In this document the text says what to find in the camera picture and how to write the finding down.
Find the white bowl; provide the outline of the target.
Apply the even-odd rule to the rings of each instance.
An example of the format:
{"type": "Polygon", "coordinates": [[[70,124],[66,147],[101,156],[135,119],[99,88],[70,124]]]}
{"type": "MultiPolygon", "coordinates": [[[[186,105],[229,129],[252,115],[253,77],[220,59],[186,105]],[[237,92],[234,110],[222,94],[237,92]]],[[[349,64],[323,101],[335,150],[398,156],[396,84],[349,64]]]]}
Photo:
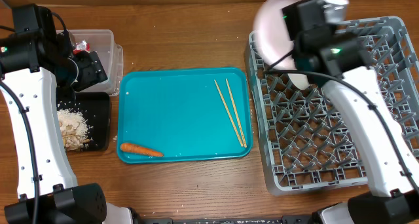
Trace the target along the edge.
{"type": "Polygon", "coordinates": [[[308,77],[303,74],[288,73],[288,77],[291,82],[300,90],[307,89],[310,86],[308,77]]]}

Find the wooden chopstick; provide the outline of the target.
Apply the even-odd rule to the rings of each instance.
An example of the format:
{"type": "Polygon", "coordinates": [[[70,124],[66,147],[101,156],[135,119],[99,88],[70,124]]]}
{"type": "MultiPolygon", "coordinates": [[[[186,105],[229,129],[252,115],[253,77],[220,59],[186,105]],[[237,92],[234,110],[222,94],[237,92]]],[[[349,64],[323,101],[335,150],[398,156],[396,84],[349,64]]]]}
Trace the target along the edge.
{"type": "Polygon", "coordinates": [[[223,95],[223,93],[221,92],[221,89],[220,89],[220,87],[219,87],[219,84],[218,84],[217,80],[216,80],[216,79],[214,79],[213,81],[214,81],[214,83],[215,83],[216,89],[217,89],[217,91],[218,91],[218,93],[219,93],[219,97],[220,97],[220,99],[221,99],[221,101],[222,101],[222,103],[223,103],[223,106],[224,106],[224,108],[225,108],[225,111],[226,111],[226,113],[227,113],[227,115],[228,115],[228,118],[229,118],[229,120],[230,120],[230,123],[231,123],[231,125],[232,125],[232,127],[233,127],[233,130],[234,130],[234,132],[235,132],[235,134],[236,134],[236,137],[237,137],[237,139],[238,139],[238,142],[239,142],[239,144],[240,144],[240,146],[241,146],[241,147],[244,147],[244,146],[242,145],[242,139],[241,139],[241,135],[240,135],[239,128],[238,128],[238,123],[237,123],[237,121],[234,121],[234,119],[232,118],[232,114],[231,114],[230,109],[229,109],[229,107],[228,107],[228,105],[227,105],[227,103],[226,103],[226,100],[225,100],[225,98],[224,98],[224,95],[223,95]]]}
{"type": "Polygon", "coordinates": [[[242,130],[242,124],[241,124],[241,121],[240,121],[240,117],[239,117],[239,115],[238,115],[238,111],[237,111],[236,104],[235,104],[235,101],[234,101],[234,96],[233,96],[233,94],[232,94],[232,90],[231,90],[231,88],[230,88],[230,84],[229,84],[228,79],[225,79],[225,81],[226,81],[226,84],[227,84],[228,92],[229,92],[229,94],[230,94],[230,100],[231,100],[231,102],[232,102],[232,106],[233,106],[234,114],[235,114],[235,117],[236,117],[236,121],[237,121],[237,123],[238,123],[238,128],[239,128],[239,132],[240,132],[241,139],[242,139],[242,145],[243,145],[245,148],[247,148],[246,138],[245,138],[245,136],[244,136],[244,132],[243,132],[243,130],[242,130]]]}

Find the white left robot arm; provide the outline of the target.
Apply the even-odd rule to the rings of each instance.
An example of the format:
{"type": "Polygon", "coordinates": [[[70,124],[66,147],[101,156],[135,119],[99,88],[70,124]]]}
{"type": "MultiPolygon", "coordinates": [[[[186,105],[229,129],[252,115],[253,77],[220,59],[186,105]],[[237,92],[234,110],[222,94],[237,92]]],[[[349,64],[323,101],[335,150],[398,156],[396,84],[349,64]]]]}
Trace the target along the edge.
{"type": "Polygon", "coordinates": [[[18,157],[18,202],[5,206],[9,223],[139,223],[131,208],[106,201],[97,183],[79,185],[64,149],[56,96],[103,82],[98,55],[75,52],[57,14],[35,4],[12,9],[14,26],[1,40],[1,91],[18,157]]]}

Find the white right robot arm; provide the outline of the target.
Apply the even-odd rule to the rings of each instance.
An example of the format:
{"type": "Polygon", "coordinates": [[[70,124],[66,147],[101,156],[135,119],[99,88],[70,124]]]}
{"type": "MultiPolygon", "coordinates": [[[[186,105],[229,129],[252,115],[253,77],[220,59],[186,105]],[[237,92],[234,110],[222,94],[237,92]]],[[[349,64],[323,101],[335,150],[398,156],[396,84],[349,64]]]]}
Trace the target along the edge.
{"type": "Polygon", "coordinates": [[[257,13],[257,50],[269,73],[299,88],[306,75],[343,118],[366,171],[369,192],[312,214],[312,223],[408,223],[418,219],[418,161],[378,85],[357,35],[338,33],[347,0],[267,0],[257,13]]]}

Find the orange carrot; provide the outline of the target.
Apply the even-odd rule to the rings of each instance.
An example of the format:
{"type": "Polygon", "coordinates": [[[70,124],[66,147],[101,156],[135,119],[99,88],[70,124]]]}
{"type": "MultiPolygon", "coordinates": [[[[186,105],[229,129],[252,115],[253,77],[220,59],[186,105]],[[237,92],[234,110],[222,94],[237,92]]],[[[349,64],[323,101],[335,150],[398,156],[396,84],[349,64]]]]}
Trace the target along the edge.
{"type": "Polygon", "coordinates": [[[120,150],[124,151],[126,153],[133,153],[133,154],[138,154],[138,155],[148,155],[148,156],[151,156],[151,157],[163,157],[164,156],[159,151],[155,151],[153,149],[142,147],[142,146],[136,145],[134,143],[122,143],[120,145],[120,150]]]}

